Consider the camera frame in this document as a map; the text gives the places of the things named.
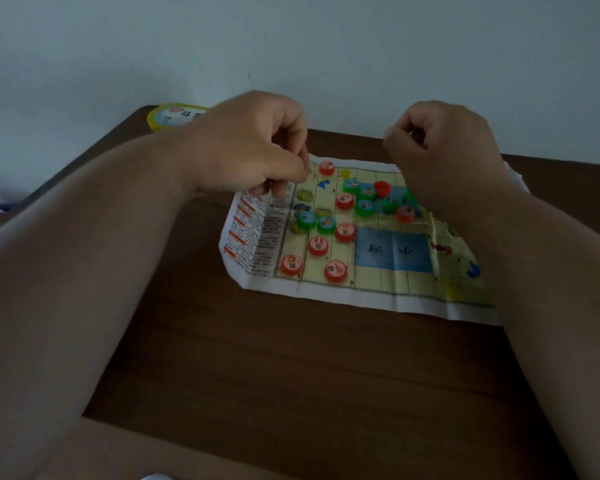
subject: red game piece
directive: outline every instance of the red game piece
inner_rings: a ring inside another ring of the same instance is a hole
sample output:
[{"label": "red game piece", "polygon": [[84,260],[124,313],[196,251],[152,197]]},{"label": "red game piece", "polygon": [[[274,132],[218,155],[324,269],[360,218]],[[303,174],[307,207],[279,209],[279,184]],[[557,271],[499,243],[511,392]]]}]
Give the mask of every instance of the red game piece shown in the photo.
[{"label": "red game piece", "polygon": [[336,227],[336,239],[342,242],[351,242],[356,238],[356,227],[344,222]]},{"label": "red game piece", "polygon": [[353,207],[353,195],[351,194],[338,194],[336,196],[336,205],[339,209],[349,210]]},{"label": "red game piece", "polygon": [[342,261],[329,261],[324,268],[324,275],[330,282],[341,283],[347,279],[348,270],[349,267]]},{"label": "red game piece", "polygon": [[329,243],[320,235],[309,240],[309,252],[314,256],[324,256],[329,250]]},{"label": "red game piece", "polygon": [[297,276],[298,274],[302,273],[303,264],[304,263],[300,256],[288,254],[282,258],[280,269],[282,269],[282,271],[289,276]]},{"label": "red game piece", "polygon": [[336,171],[336,165],[331,162],[322,162],[320,163],[320,173],[323,175],[333,175],[333,172]]},{"label": "red game piece", "polygon": [[384,198],[391,193],[391,184],[389,182],[385,182],[384,180],[380,180],[374,184],[374,188],[376,189],[376,195],[378,198]]},{"label": "red game piece", "polygon": [[408,205],[403,205],[395,213],[395,218],[405,224],[412,222],[416,218],[416,212]]}]

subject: hand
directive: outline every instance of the hand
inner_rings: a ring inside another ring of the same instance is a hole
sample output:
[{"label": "hand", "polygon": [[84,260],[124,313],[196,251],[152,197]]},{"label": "hand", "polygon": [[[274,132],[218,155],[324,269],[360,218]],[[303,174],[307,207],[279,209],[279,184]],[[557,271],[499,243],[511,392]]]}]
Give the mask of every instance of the hand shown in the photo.
[{"label": "hand", "polygon": [[464,106],[417,102],[385,131],[384,147],[416,199],[452,225],[519,190],[489,124]]},{"label": "hand", "polygon": [[306,121],[300,104],[252,91],[218,104],[189,125],[160,131],[158,149],[174,165],[185,192],[239,192],[276,197],[309,172]]}]

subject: white wall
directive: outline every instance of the white wall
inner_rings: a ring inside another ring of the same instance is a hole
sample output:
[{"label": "white wall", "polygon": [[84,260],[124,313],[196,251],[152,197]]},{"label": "white wall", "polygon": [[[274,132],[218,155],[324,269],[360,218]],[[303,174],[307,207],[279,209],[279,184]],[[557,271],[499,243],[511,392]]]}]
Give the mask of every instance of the white wall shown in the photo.
[{"label": "white wall", "polygon": [[252,88],[367,136],[460,102],[503,152],[600,162],[600,0],[0,0],[0,195],[141,105]]}]

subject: right hand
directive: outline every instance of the right hand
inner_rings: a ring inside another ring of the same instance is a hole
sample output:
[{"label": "right hand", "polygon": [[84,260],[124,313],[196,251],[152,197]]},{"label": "right hand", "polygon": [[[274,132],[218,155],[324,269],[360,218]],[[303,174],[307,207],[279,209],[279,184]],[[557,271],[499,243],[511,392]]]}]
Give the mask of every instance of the right hand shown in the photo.
[{"label": "right hand", "polygon": [[464,106],[417,102],[384,132],[384,147],[416,199],[454,226],[519,191],[489,124]]}]

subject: left hand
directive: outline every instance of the left hand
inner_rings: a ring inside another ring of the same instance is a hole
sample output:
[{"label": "left hand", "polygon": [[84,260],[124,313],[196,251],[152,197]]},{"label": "left hand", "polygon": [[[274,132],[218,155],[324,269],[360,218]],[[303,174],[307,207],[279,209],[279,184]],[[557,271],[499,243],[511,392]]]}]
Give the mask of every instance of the left hand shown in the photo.
[{"label": "left hand", "polygon": [[252,91],[213,107],[189,125],[154,135],[155,147],[184,192],[269,190],[282,197],[287,182],[309,172],[302,106],[291,98]]}]

